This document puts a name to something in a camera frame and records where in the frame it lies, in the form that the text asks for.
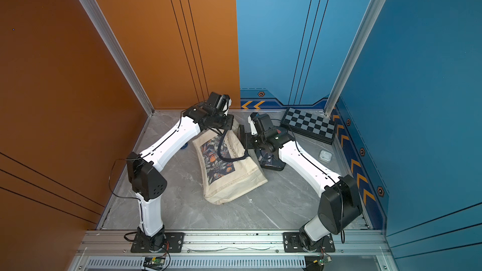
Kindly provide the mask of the cream canvas tote bag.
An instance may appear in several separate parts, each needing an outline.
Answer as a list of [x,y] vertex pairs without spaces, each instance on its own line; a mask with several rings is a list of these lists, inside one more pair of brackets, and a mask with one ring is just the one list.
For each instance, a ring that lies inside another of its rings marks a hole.
[[239,126],[235,120],[222,143],[221,136],[212,131],[192,140],[201,167],[203,196],[215,205],[231,202],[268,182],[251,157],[235,162],[219,158],[218,148],[225,158],[239,158],[245,154],[245,148],[237,137]]

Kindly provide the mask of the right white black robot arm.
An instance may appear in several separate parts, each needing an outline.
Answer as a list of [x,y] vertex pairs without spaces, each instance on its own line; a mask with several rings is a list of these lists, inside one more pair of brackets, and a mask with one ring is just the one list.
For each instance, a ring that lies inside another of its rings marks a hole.
[[272,123],[267,114],[248,117],[251,132],[242,131],[246,149],[263,150],[294,169],[317,192],[320,198],[316,216],[299,230],[299,240],[307,252],[321,248],[329,235],[345,239],[344,229],[363,213],[358,186],[350,176],[339,176],[307,153],[294,135]]

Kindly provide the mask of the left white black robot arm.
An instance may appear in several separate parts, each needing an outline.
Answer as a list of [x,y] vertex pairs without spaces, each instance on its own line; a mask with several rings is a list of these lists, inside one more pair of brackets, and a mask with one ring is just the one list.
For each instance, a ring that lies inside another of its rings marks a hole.
[[138,200],[139,226],[133,240],[135,251],[166,250],[164,223],[161,217],[161,196],[167,180],[161,174],[167,162],[191,139],[205,130],[215,133],[231,129],[233,116],[228,95],[212,92],[204,102],[184,110],[178,122],[161,138],[139,154],[126,158],[128,179]]

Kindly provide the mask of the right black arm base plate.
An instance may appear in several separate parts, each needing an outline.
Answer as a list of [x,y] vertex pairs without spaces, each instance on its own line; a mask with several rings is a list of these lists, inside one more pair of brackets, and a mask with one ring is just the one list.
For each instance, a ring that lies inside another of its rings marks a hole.
[[311,240],[307,234],[301,232],[284,232],[282,234],[284,251],[287,253],[335,253],[335,244],[331,234],[317,240]]

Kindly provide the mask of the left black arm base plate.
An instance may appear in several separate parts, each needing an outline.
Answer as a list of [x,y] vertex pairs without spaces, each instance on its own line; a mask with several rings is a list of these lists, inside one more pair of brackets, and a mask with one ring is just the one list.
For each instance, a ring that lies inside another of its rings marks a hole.
[[139,231],[132,242],[131,253],[181,253],[184,239],[184,232],[159,232],[148,237]]

